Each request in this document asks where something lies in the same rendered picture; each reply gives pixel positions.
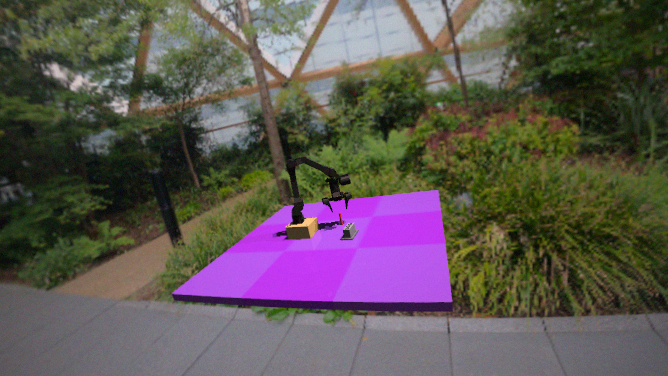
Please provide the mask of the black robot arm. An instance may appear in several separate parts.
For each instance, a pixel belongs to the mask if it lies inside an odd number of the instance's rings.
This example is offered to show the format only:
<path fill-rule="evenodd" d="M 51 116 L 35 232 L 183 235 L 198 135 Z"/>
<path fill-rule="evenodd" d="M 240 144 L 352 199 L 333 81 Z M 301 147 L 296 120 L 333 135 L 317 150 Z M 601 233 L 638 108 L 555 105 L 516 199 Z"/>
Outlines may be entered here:
<path fill-rule="evenodd" d="M 329 178 L 326 179 L 326 183 L 329 182 L 330 189 L 335 189 L 339 187 L 340 185 L 347 185 L 351 184 L 350 178 L 348 173 L 339 175 L 336 173 L 336 170 L 332 167 L 324 166 L 321 165 L 305 156 L 302 156 L 297 159 L 289 159 L 286 161 L 286 168 L 290 176 L 290 181 L 291 181 L 291 186 L 292 186 L 292 191 L 293 191 L 293 196 L 294 196 L 294 207 L 291 210 L 291 216 L 292 216 L 292 225 L 297 225 L 297 224 L 302 224 L 304 220 L 304 215 L 302 215 L 302 210 L 303 210 L 303 198 L 300 198 L 299 191 L 298 191 L 298 185 L 297 185 L 297 180 L 296 180 L 296 175 L 295 175 L 295 166 L 298 166 L 300 164 L 307 164 L 313 168 L 316 168 L 320 171 L 322 171 L 324 174 L 326 174 Z M 334 179 L 335 177 L 336 179 Z M 339 180 L 339 184 L 338 184 Z M 344 197 L 343 191 L 340 192 L 338 189 L 337 192 L 332 192 L 332 198 L 334 199 L 334 202 L 342 200 Z"/>

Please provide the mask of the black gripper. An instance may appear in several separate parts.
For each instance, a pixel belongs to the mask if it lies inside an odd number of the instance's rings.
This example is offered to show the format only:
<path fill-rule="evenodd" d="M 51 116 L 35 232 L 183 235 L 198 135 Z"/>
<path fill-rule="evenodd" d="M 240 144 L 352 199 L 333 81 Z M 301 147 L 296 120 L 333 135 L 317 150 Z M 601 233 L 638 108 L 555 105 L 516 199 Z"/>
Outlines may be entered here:
<path fill-rule="evenodd" d="M 331 195 L 332 195 L 332 192 L 337 192 L 338 189 L 340 190 L 339 187 L 335 188 L 335 189 L 330 189 L 331 190 Z M 345 206 L 346 206 L 346 209 L 347 209 L 348 201 L 352 198 L 352 194 L 350 192 L 346 192 L 346 193 L 344 193 L 343 198 L 345 198 Z M 333 201 L 333 200 L 334 200 L 333 198 L 328 199 L 328 197 L 322 198 L 323 205 L 328 205 L 328 207 L 331 209 L 332 213 L 333 213 L 333 210 L 331 208 L 331 205 L 330 205 L 329 201 Z"/>

